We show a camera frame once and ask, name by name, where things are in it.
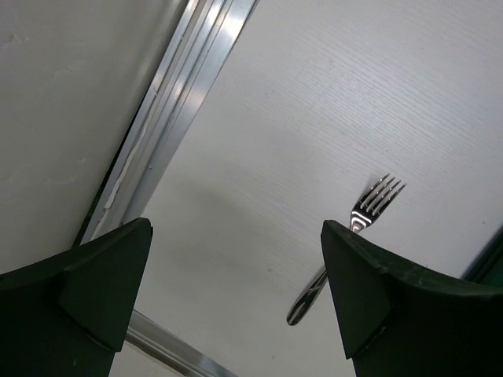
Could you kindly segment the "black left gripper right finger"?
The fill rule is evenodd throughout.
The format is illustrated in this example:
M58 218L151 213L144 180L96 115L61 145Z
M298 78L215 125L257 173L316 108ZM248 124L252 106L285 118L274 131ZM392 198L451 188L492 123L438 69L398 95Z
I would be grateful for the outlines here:
M327 220L321 248L358 376L499 376L502 290L438 273Z

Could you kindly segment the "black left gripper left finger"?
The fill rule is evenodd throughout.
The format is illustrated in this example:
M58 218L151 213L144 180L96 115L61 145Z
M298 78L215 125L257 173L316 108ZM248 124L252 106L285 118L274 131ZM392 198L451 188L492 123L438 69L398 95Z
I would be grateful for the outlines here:
M152 242L137 218L1 276L3 376L107 376L123 348Z

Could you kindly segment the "silver fork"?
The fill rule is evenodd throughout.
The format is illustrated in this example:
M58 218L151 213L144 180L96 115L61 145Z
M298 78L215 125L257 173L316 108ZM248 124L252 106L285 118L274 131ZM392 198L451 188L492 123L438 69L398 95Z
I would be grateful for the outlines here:
M373 225L406 187L402 180L389 176L385 174L358 198L350 212L349 230L359 233ZM289 326L296 326L306 316L327 281L326 269L322 268L289 310L286 317Z

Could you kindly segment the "dark green cloth napkin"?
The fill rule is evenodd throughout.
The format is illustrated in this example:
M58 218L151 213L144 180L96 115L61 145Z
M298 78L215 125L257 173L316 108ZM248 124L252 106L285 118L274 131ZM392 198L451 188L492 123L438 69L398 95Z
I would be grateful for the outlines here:
M477 284L502 287L502 247L503 233L502 229L499 229L463 275L463 279Z

